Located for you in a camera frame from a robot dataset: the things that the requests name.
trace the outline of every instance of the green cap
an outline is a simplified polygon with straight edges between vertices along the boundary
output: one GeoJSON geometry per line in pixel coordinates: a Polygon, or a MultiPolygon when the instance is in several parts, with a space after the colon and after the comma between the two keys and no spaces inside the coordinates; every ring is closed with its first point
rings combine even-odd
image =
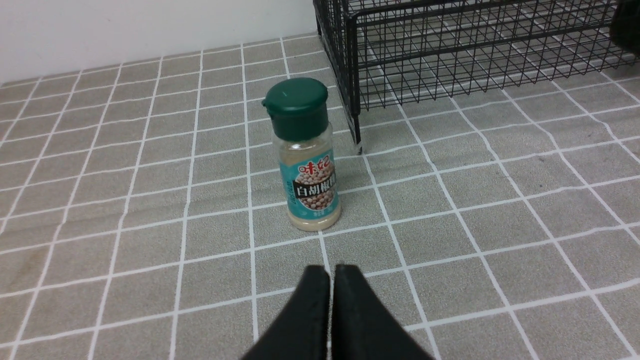
{"type": "Polygon", "coordinates": [[[319,136],[329,126],[326,86],[311,78],[295,78],[273,85],[262,101],[271,117],[273,132],[290,142],[319,136]]]}

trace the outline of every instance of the blue label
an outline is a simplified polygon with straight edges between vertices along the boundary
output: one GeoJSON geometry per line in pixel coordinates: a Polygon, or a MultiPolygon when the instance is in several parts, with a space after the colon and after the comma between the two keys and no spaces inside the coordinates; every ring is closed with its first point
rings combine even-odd
{"type": "Polygon", "coordinates": [[[315,220],[338,206],[333,149],[290,167],[280,163],[289,211],[295,217],[315,220]]]}

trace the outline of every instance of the white wall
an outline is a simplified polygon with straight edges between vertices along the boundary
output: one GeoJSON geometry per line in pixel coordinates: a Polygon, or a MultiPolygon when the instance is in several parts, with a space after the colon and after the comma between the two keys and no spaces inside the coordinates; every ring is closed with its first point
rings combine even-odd
{"type": "Polygon", "coordinates": [[[2,0],[0,83],[315,28],[311,0],[2,0]]]}

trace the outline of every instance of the black wire rack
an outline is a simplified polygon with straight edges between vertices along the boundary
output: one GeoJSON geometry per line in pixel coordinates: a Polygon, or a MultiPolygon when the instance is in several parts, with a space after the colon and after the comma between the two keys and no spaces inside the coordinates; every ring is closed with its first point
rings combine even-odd
{"type": "Polygon", "coordinates": [[[362,108],[631,65],[603,0],[314,0],[358,151],[362,108]]]}

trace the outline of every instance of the white pepper bottle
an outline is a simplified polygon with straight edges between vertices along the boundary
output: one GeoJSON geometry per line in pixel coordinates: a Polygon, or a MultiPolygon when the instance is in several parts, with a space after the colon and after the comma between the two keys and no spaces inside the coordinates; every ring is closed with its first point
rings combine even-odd
{"type": "Polygon", "coordinates": [[[289,220],[303,231],[326,229],[340,217],[327,97],[320,81],[295,78],[274,85],[262,102],[273,125],[289,220]]]}

